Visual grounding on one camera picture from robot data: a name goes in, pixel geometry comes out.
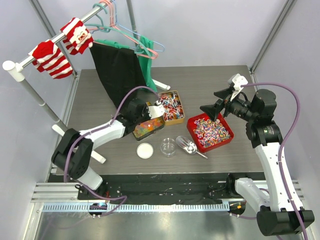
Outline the gold tin of gummy candies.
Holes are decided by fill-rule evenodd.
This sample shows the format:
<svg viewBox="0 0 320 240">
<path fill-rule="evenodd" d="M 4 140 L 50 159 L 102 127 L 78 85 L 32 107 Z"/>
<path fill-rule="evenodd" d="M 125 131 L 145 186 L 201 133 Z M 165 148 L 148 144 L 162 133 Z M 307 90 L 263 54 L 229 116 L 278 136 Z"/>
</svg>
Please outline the gold tin of gummy candies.
<svg viewBox="0 0 320 240">
<path fill-rule="evenodd" d="M 165 121 L 162 116 L 150 119 L 137 125 L 132 132 L 134 138 L 140 142 L 143 139 L 153 135 L 165 127 Z"/>
</svg>

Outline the metal scoop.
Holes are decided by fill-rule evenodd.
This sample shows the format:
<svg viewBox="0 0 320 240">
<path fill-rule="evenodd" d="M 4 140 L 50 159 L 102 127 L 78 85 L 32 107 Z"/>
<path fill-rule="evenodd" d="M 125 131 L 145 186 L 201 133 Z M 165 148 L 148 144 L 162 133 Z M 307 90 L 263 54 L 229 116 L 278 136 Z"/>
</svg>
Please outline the metal scoop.
<svg viewBox="0 0 320 240">
<path fill-rule="evenodd" d="M 175 142 L 178 146 L 180 146 L 188 154 L 192 154 L 192 155 L 199 154 L 203 158 L 208 159 L 207 156 L 205 156 L 204 154 L 202 154 L 201 152 L 198 151 L 196 144 L 194 142 L 192 142 L 191 140 L 189 140 L 188 138 L 186 138 L 184 136 L 177 136 L 175 139 Z"/>
</svg>

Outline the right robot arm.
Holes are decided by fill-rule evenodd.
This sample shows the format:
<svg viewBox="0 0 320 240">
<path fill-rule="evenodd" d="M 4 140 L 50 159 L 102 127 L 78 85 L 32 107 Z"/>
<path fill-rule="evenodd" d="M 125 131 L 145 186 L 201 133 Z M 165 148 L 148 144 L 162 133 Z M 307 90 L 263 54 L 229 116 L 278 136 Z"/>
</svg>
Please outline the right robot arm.
<svg viewBox="0 0 320 240">
<path fill-rule="evenodd" d="M 241 92 L 235 87 L 214 93 L 214 104 L 200 109 L 211 120 L 224 111 L 246 121 L 246 135 L 257 154 L 267 183 L 268 193 L 259 189 L 251 178 L 230 177 L 226 193 L 233 198 L 242 196 L 256 213 L 256 221 L 264 236 L 303 235 L 308 238 L 307 227 L 314 221 L 312 210 L 306 210 L 292 182 L 284 153 L 287 139 L 273 120 L 277 107 L 276 95 L 268 89 L 259 89 L 251 101 L 240 99 Z"/>
</svg>

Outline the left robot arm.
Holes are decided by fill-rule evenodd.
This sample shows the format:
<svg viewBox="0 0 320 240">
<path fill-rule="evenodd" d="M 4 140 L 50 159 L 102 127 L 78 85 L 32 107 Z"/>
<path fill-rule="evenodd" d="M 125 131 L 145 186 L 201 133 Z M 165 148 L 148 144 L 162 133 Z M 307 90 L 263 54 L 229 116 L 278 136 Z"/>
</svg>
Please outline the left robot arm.
<svg viewBox="0 0 320 240">
<path fill-rule="evenodd" d="M 151 120 L 151 103 L 139 98 L 131 100 L 115 121 L 108 121 L 84 132 L 68 129 L 54 150 L 51 162 L 66 175 L 89 187 L 89 194 L 100 200 L 107 192 L 103 178 L 90 166 L 92 151 L 110 141 L 132 133 L 136 126 Z"/>
</svg>

